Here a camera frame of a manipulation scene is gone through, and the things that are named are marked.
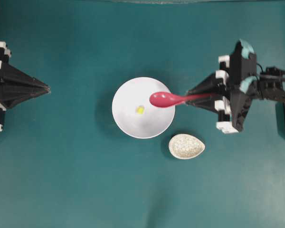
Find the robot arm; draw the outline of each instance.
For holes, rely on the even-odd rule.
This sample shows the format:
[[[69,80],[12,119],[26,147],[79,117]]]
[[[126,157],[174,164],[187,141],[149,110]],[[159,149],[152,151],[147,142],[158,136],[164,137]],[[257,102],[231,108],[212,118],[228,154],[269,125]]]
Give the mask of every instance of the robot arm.
[[[0,42],[0,132],[7,109],[50,91],[48,85],[12,67],[10,57],[6,43]]]
[[[285,102],[285,71],[268,67],[257,74],[257,56],[253,48],[241,40],[230,56],[221,56],[219,70],[187,92],[188,95],[215,95],[188,101],[188,105],[218,114],[216,127],[223,133],[243,130],[243,123],[254,99]]]

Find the pink spoon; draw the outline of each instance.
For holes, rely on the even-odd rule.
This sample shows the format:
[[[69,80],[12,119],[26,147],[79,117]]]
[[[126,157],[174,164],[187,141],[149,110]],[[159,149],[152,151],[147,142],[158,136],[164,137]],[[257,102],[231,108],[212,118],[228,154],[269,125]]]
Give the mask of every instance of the pink spoon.
[[[189,100],[209,97],[213,94],[196,94],[189,96],[178,96],[168,92],[156,92],[150,96],[150,103],[159,108],[167,108],[174,105],[180,105]]]

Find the teal surface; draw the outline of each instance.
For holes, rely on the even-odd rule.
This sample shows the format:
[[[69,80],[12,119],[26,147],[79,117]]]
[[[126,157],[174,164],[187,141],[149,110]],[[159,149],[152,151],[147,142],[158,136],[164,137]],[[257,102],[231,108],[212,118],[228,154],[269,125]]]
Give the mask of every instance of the teal surface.
[[[233,135],[216,129],[215,114],[184,105],[149,140],[125,135],[112,118],[123,82],[149,76],[185,94],[240,38],[260,64],[285,69],[285,1],[1,0],[10,63],[52,93],[7,112],[0,228],[285,228],[281,106],[254,101]],[[175,133],[197,136],[205,151],[174,159]]]

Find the white bowl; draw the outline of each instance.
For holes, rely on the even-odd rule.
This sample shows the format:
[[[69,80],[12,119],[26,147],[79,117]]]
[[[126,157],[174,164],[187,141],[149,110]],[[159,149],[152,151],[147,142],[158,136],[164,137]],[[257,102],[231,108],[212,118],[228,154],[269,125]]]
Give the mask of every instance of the white bowl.
[[[137,77],[119,87],[112,102],[113,118],[118,127],[139,139],[163,133],[173,121],[175,107],[153,106],[149,98],[159,91],[170,93],[163,83],[150,77]]]

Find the yellow food piece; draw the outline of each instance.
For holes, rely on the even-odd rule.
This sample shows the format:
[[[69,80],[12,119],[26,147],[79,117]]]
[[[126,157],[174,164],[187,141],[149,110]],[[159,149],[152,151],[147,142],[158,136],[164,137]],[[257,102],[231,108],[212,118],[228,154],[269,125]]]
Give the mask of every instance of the yellow food piece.
[[[136,112],[137,112],[138,114],[143,114],[143,112],[144,112],[144,107],[143,107],[143,106],[139,106],[139,107],[136,109]]]

